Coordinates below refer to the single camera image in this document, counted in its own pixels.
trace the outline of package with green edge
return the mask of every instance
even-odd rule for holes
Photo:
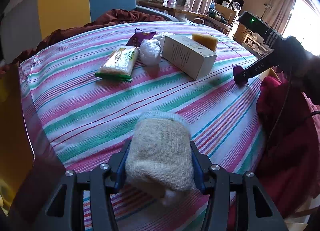
[[[139,48],[136,46],[118,47],[94,75],[103,79],[131,82],[131,72],[138,54]]]

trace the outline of metal bolt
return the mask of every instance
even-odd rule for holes
[[[212,170],[216,171],[220,169],[220,166],[218,164],[212,164],[210,167]]]
[[[67,177],[70,177],[70,176],[72,176],[73,174],[74,174],[74,171],[73,171],[73,170],[67,170],[66,173],[65,173],[65,175],[66,175]]]
[[[254,176],[254,173],[252,171],[247,171],[245,174],[248,178],[253,178]]]
[[[102,163],[101,165],[100,165],[100,169],[108,169],[109,168],[109,165],[107,164],[107,163]]]

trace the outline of striped tablecloth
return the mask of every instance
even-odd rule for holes
[[[192,80],[161,59],[145,67],[138,59],[131,83],[109,82],[94,73],[135,28],[191,37],[208,33],[219,39],[211,73]],[[170,111],[191,125],[201,153],[226,170],[253,169],[264,145],[256,113],[260,79],[239,88],[232,65],[247,66],[255,57],[217,30],[179,22],[121,24],[77,35],[50,46],[21,64],[40,121],[67,169],[92,170],[120,151],[137,118],[149,110]],[[89,194],[85,192],[85,228],[92,230]],[[164,208],[132,186],[112,196],[119,230],[199,230],[208,196],[192,191],[180,204]]]

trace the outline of beige knitted fabric roll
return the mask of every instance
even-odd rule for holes
[[[126,160],[127,181],[169,205],[193,188],[188,123],[153,111],[139,118]]]

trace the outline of orange sponge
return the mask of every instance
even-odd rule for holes
[[[194,40],[195,42],[198,42],[199,44],[209,48],[214,52],[217,49],[218,39],[211,35],[193,33],[192,40]]]

